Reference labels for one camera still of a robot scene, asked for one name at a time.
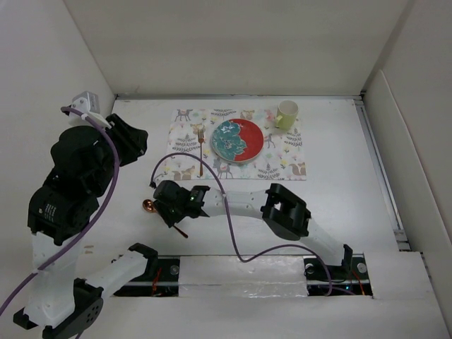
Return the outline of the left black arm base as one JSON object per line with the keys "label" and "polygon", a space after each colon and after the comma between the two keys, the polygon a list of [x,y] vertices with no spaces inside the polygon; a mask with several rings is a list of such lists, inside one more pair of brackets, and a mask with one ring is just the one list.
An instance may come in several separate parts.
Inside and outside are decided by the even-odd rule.
{"label": "left black arm base", "polygon": [[114,293],[116,297],[178,297],[179,296],[179,257],[158,259],[153,270],[134,278]]}

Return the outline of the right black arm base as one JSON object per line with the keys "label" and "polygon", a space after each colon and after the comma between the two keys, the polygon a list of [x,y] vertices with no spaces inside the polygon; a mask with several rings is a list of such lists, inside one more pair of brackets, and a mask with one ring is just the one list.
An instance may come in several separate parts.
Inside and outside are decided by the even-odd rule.
{"label": "right black arm base", "polygon": [[330,285],[332,285],[332,296],[373,295],[367,263],[363,256],[354,256],[351,268],[329,266],[328,269],[331,282],[317,258],[304,257],[304,276],[309,297],[325,296]]}

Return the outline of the pale yellow mug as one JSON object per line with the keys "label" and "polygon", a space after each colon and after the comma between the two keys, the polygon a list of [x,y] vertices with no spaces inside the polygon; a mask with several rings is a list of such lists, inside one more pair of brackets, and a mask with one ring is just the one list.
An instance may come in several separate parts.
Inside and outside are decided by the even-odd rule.
{"label": "pale yellow mug", "polygon": [[296,121],[299,107],[296,102],[284,100],[278,105],[275,118],[275,127],[282,130],[289,130]]}

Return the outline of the red and teal plate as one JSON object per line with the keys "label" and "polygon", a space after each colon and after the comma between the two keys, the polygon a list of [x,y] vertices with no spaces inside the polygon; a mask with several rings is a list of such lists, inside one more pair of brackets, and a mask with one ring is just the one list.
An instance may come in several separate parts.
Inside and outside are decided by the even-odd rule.
{"label": "red and teal plate", "polygon": [[249,162],[261,153],[264,136],[252,121],[234,118],[222,122],[213,130],[210,144],[216,155],[223,160]]}

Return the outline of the floral white cloth napkin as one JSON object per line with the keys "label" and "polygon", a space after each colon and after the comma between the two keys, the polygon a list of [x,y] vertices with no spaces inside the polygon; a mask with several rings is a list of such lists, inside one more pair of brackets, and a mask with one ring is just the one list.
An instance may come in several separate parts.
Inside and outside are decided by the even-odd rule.
{"label": "floral white cloth napkin", "polygon": [[[229,119],[245,119],[263,132],[261,153],[249,162],[221,159],[210,144],[213,130]],[[306,162],[300,121],[288,130],[275,127],[276,112],[269,109],[176,109],[171,116],[167,158],[158,179],[210,179],[209,166],[221,179],[305,180]],[[203,176],[200,177],[198,130],[204,128]]]}

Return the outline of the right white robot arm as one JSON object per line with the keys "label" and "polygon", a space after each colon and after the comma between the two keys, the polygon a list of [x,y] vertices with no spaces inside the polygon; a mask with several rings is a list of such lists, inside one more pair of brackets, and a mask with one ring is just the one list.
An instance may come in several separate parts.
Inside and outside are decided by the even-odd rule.
{"label": "right white robot arm", "polygon": [[254,192],[223,192],[209,186],[188,190],[174,181],[151,183],[153,205],[168,227],[184,218],[240,216],[264,221],[274,235],[300,242],[319,255],[334,278],[352,270],[352,249],[332,238],[311,216],[307,203],[281,184]]}

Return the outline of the copper fork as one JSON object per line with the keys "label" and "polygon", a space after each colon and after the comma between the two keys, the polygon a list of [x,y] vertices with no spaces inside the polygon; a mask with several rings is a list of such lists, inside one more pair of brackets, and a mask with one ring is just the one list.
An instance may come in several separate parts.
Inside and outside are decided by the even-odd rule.
{"label": "copper fork", "polygon": [[203,176],[203,143],[204,143],[204,128],[201,127],[198,130],[198,143],[199,143],[199,149],[200,149],[200,170],[199,175],[200,177]]}

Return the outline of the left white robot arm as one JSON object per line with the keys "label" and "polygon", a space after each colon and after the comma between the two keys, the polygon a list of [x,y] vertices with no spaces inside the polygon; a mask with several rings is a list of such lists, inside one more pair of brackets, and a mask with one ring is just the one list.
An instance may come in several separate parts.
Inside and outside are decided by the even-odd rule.
{"label": "left white robot arm", "polygon": [[44,338],[80,335],[106,298],[134,278],[155,276],[158,254],[139,243],[89,278],[75,276],[82,237],[105,211],[119,168],[145,154],[147,138],[146,131],[111,114],[106,126],[89,119],[65,130],[52,146],[54,166],[29,202],[34,268],[25,280],[28,303],[13,315],[16,325],[40,327]]}

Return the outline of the copper spoon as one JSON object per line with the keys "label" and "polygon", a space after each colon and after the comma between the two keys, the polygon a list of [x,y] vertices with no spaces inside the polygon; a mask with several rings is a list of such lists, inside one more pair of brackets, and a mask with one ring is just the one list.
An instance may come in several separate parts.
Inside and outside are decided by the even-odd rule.
{"label": "copper spoon", "polygon": [[[160,213],[157,211],[157,209],[155,208],[155,205],[154,205],[153,201],[150,200],[150,199],[145,199],[145,200],[142,202],[142,206],[143,206],[143,209],[144,209],[145,211],[147,211],[148,213],[157,213],[157,214],[160,214]],[[185,232],[183,232],[182,230],[180,230],[177,226],[172,226],[172,228],[174,228],[178,233],[180,233],[180,235],[181,235],[182,237],[184,237],[185,239],[188,239],[188,238],[189,238],[188,234],[185,233]]]}

